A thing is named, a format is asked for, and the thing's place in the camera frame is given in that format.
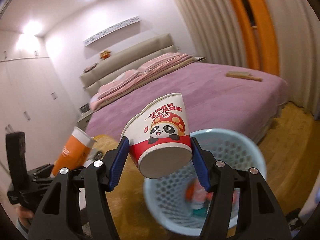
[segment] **purple bedspread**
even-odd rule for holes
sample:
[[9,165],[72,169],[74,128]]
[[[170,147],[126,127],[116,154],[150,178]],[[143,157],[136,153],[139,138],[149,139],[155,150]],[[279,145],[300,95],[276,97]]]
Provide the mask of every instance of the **purple bedspread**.
[[[263,82],[227,78],[228,71],[248,71]],[[180,92],[190,132],[225,128],[254,138],[287,102],[287,83],[264,72],[239,67],[192,63],[105,106],[92,115],[86,133],[120,140],[132,117],[153,100]]]

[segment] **folded blanket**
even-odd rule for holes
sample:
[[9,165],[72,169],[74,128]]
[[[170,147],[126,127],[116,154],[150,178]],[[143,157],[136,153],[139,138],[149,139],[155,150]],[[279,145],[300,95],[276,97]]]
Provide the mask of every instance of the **folded blanket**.
[[176,69],[194,62],[192,56],[182,53],[166,53],[143,64],[137,70],[129,70],[114,81],[102,86],[99,92],[90,100],[90,109],[97,111],[105,102],[111,103],[113,98],[131,92],[156,78],[175,71]]

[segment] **laundry basket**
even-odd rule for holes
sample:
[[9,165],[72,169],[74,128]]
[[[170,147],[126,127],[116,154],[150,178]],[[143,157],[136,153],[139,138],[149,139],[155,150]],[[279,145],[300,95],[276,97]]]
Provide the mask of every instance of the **laundry basket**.
[[[249,138],[225,129],[201,130],[190,134],[196,137],[202,149],[212,152],[216,160],[222,160],[233,169],[247,171],[256,167],[266,179],[266,164],[262,153]],[[144,180],[144,198],[148,209],[157,222],[168,230],[187,236],[199,236],[205,218],[192,215],[185,193],[197,177],[192,162],[182,169],[159,179]],[[229,228],[237,223],[239,190]]]

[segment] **hand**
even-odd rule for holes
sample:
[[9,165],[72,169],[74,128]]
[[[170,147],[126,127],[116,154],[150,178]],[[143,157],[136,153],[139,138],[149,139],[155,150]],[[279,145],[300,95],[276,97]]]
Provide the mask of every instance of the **hand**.
[[21,222],[21,224],[29,230],[30,228],[30,222],[28,219],[32,219],[34,217],[34,213],[30,210],[28,210],[27,208],[25,207],[22,207],[22,206],[18,206],[16,208],[16,212],[17,212],[17,215],[19,217],[19,220]]

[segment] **cup bottom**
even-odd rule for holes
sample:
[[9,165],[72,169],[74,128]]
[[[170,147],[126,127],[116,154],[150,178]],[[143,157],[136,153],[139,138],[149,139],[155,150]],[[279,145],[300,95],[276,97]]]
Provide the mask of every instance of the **cup bottom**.
[[158,179],[181,169],[192,159],[192,153],[186,148],[162,147],[141,156],[141,174],[149,179]]

